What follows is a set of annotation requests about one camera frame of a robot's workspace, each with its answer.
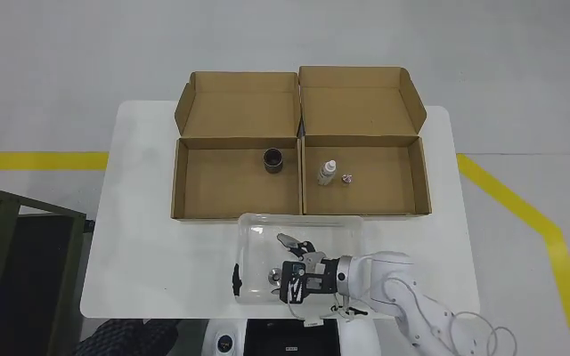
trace white table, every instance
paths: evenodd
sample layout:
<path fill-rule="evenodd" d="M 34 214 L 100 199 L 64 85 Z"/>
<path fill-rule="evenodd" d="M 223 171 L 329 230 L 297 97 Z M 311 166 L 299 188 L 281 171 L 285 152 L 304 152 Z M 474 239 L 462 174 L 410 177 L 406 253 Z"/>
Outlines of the white table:
<path fill-rule="evenodd" d="M 241 305 L 232 294 L 236 222 L 169 217 L 175 101 L 127 101 L 117 114 L 87 266 L 88 318 L 290 318 L 287 306 Z M 479 312 L 449 114 L 427 107 L 424 140 L 433 214 L 367 218 L 367 252 L 403 251 L 425 294 Z"/>

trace screw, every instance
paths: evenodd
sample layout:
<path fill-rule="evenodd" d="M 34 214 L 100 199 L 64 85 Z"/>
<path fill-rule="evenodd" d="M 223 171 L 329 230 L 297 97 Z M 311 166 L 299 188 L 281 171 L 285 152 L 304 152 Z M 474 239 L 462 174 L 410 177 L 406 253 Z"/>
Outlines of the screw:
<path fill-rule="evenodd" d="M 353 181 L 353 176 L 351 174 L 342 174 L 342 182 L 345 184 L 350 184 Z"/>

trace cardboard box lid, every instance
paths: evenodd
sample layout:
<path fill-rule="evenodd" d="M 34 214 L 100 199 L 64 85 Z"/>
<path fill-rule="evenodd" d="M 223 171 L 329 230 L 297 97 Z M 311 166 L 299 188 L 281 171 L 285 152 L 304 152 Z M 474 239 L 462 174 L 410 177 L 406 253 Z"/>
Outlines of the cardboard box lid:
<path fill-rule="evenodd" d="M 175 112 L 182 137 L 296 137 L 297 73 L 194 72 Z"/>
<path fill-rule="evenodd" d="M 399 67 L 301 67 L 305 134 L 417 135 L 426 109 Z"/>

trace cardboard box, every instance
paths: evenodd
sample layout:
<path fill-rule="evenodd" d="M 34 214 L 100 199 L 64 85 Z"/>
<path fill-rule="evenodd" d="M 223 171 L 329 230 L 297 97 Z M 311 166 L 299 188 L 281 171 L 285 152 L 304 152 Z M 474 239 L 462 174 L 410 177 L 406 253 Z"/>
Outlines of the cardboard box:
<path fill-rule="evenodd" d="M 302 214 L 297 73 L 192 73 L 175 121 L 172 218 Z M 270 148 L 277 174 L 264 169 Z"/>
<path fill-rule="evenodd" d="M 418 132 L 426 110 L 402 68 L 301 67 L 304 214 L 429 214 Z M 317 184 L 324 162 L 337 175 Z M 342 174 L 351 174 L 345 185 Z"/>

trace yellow floor line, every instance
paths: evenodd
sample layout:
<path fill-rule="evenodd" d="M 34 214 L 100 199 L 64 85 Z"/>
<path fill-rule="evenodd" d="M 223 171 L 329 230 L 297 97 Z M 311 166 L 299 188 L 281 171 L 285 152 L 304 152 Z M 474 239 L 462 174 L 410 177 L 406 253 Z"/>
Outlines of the yellow floor line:
<path fill-rule="evenodd" d="M 566 313 L 566 323 L 570 327 L 570 255 L 562 230 L 467 156 L 457 155 L 457 163 L 460 172 L 476 186 L 542 235 L 554 279 L 558 285 L 562 307 Z"/>
<path fill-rule="evenodd" d="M 0 170 L 104 171 L 108 152 L 0 152 Z"/>

